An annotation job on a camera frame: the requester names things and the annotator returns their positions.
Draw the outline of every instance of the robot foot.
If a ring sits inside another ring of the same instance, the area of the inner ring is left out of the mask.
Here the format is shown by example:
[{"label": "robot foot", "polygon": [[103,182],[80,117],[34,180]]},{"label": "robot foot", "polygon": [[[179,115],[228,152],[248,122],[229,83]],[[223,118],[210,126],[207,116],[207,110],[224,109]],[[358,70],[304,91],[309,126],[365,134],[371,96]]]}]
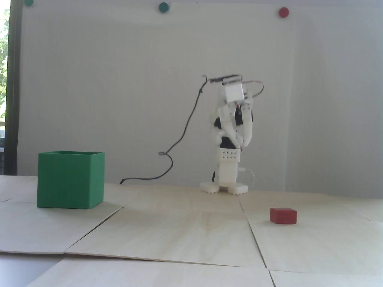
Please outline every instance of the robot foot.
[{"label": "robot foot", "polygon": [[219,185],[212,181],[200,183],[200,190],[208,193],[216,193],[219,191]]},{"label": "robot foot", "polygon": [[232,186],[228,186],[228,193],[237,195],[247,193],[247,185],[244,185],[242,183],[236,183]]}]

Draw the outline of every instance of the black cable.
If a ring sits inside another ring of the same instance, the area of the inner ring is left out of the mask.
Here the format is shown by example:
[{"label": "black cable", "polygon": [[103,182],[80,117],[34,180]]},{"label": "black cable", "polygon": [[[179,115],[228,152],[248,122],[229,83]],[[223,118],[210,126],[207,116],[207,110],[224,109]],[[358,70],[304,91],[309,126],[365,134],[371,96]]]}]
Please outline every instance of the black cable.
[{"label": "black cable", "polygon": [[174,147],[175,147],[175,146],[176,146],[176,145],[183,139],[183,137],[185,136],[186,129],[188,128],[190,119],[192,118],[192,115],[193,115],[193,113],[194,113],[194,111],[195,111],[195,108],[197,107],[197,103],[198,103],[198,100],[199,100],[199,98],[200,98],[200,95],[202,94],[202,89],[203,89],[203,87],[204,87],[204,86],[207,84],[207,82],[208,82],[208,78],[207,78],[206,76],[203,76],[203,77],[205,77],[206,80],[205,80],[205,82],[202,84],[202,86],[201,86],[201,88],[200,88],[200,90],[199,90],[199,92],[198,92],[197,99],[196,99],[196,101],[195,101],[193,110],[191,111],[191,114],[190,114],[190,116],[189,116],[189,118],[188,118],[188,120],[187,120],[187,122],[186,122],[185,129],[183,130],[183,134],[182,134],[182,136],[181,136],[180,139],[179,139],[178,141],[176,141],[176,142],[175,142],[175,143],[174,143],[174,144],[173,144],[173,145],[172,145],[166,152],[159,152],[159,153],[158,153],[159,155],[166,155],[166,156],[168,156],[168,157],[170,158],[172,164],[170,165],[169,169],[168,169],[167,171],[165,171],[163,174],[161,174],[161,175],[159,175],[159,176],[156,176],[156,177],[154,177],[154,178],[124,178],[124,179],[122,179],[122,180],[120,181],[120,184],[123,184],[125,180],[131,180],[131,179],[139,179],[139,180],[159,179],[160,177],[163,177],[165,174],[167,174],[167,173],[169,172],[169,170],[172,169],[172,167],[173,167],[173,159],[172,159],[172,157],[168,154],[168,152],[170,152],[170,151],[172,150],[172,148],[174,148]]},{"label": "black cable", "polygon": [[217,83],[217,82],[223,82],[223,80],[228,79],[228,78],[239,77],[239,76],[240,75],[229,75],[229,76],[223,76],[220,78],[211,78],[211,79],[209,79],[209,81],[210,81],[210,83]]}]

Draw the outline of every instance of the white cable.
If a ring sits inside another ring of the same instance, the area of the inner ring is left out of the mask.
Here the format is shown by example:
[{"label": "white cable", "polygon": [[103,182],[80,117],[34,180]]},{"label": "white cable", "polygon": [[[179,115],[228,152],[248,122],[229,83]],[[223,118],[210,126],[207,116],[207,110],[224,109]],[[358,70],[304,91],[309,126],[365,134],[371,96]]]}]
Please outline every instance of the white cable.
[{"label": "white cable", "polygon": [[253,185],[254,185],[255,176],[254,176],[254,173],[251,170],[246,170],[246,171],[249,171],[251,173],[251,175],[253,176],[253,181],[251,182],[251,187],[250,187],[250,190],[251,190],[253,188]]},{"label": "white cable", "polygon": [[238,171],[249,171],[251,173],[251,175],[253,176],[253,181],[252,181],[251,186],[249,188],[249,190],[251,190],[253,188],[254,181],[255,181],[254,173],[251,170],[248,170],[246,168],[241,168],[241,167],[238,168]]}]

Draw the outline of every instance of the wire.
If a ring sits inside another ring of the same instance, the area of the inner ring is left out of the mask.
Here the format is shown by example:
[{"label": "wire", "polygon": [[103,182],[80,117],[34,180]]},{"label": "wire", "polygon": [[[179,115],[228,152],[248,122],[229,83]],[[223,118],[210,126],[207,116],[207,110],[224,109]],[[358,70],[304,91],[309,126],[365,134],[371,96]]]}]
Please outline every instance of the wire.
[{"label": "wire", "polygon": [[190,122],[190,119],[192,118],[192,115],[193,115],[193,113],[194,113],[194,111],[195,111],[195,108],[197,107],[197,103],[198,103],[198,100],[199,100],[199,98],[200,98],[200,95],[202,94],[202,89],[203,89],[203,87],[207,84],[207,82],[208,82],[208,78],[207,78],[207,76],[203,76],[203,77],[205,77],[206,78],[206,80],[205,80],[205,82],[202,84],[202,86],[201,86],[201,88],[200,88],[200,90],[199,90],[199,92],[198,92],[198,96],[197,96],[197,99],[196,99],[196,101],[195,101],[195,104],[194,104],[194,107],[193,107],[193,110],[191,111],[191,113],[190,113],[190,116],[189,116],[189,118],[188,118],[188,120],[187,120],[187,122],[186,122],[186,125],[185,125],[185,129],[183,130],[183,133],[182,133],[182,136],[180,137],[180,139],[178,140],[178,141],[176,141],[166,152],[159,152],[158,154],[159,155],[166,155],[167,157],[169,157],[170,158],[170,160],[171,160],[171,165],[170,165],[170,167],[168,168],[168,170],[167,171],[165,171],[163,174],[161,174],[161,175],[159,175],[159,176],[156,176],[156,177],[154,177],[154,178],[124,178],[124,179],[122,179],[121,181],[120,181],[120,184],[123,184],[124,183],[124,181],[125,180],[131,180],[131,179],[139,179],[139,180],[152,180],[152,179],[159,179],[160,177],[163,177],[165,174],[167,174],[171,169],[172,169],[172,167],[173,167],[173,159],[172,159],[172,157],[168,154],[182,139],[183,139],[183,137],[185,136],[185,133],[186,133],[186,129],[188,128],[188,125],[189,125],[189,122]]},{"label": "wire", "polygon": [[251,182],[251,187],[250,187],[250,190],[251,190],[253,188],[253,185],[254,185],[255,176],[254,176],[254,173],[251,170],[246,169],[246,171],[249,171],[252,174],[252,176],[253,176],[253,181]]},{"label": "wire", "polygon": [[263,89],[265,88],[265,85],[263,84],[262,81],[245,81],[245,82],[242,82],[242,84],[250,84],[250,83],[258,83],[258,84],[262,84],[262,89],[260,92],[256,93],[255,95],[252,95],[251,97],[254,98],[260,94],[262,94],[263,92]]},{"label": "wire", "polygon": [[262,90],[259,93],[255,94],[255,95],[252,95],[251,97],[254,98],[254,97],[262,94],[264,88],[265,88],[265,86],[262,86]]}]

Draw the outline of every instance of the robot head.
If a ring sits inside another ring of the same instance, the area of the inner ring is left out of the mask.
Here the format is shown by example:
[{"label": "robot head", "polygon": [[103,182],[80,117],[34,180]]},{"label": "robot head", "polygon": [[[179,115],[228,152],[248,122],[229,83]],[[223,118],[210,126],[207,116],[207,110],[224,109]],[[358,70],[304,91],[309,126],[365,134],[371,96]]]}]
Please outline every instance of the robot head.
[{"label": "robot head", "polygon": [[223,87],[225,89],[227,103],[240,102],[245,99],[241,76],[223,80]]}]

